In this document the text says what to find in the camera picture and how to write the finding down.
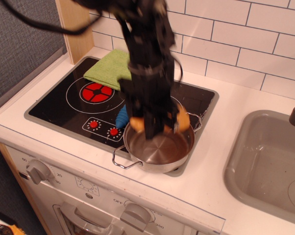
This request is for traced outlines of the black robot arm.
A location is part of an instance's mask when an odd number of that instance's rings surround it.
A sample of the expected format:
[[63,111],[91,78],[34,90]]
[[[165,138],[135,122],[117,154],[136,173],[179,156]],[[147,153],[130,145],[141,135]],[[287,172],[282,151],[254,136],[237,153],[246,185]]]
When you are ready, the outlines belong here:
[[171,99],[174,45],[163,0],[79,0],[78,4],[111,13],[119,22],[129,51],[131,79],[118,80],[130,120],[142,118],[146,139],[174,127],[178,108]]

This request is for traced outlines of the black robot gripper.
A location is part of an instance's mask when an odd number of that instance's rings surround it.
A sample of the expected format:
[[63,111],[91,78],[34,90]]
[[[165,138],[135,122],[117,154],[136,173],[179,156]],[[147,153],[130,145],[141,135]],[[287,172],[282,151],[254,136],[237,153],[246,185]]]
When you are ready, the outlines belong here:
[[174,63],[156,67],[128,64],[131,80],[120,79],[129,118],[144,118],[145,137],[154,138],[166,128],[177,131],[177,105],[171,98]]

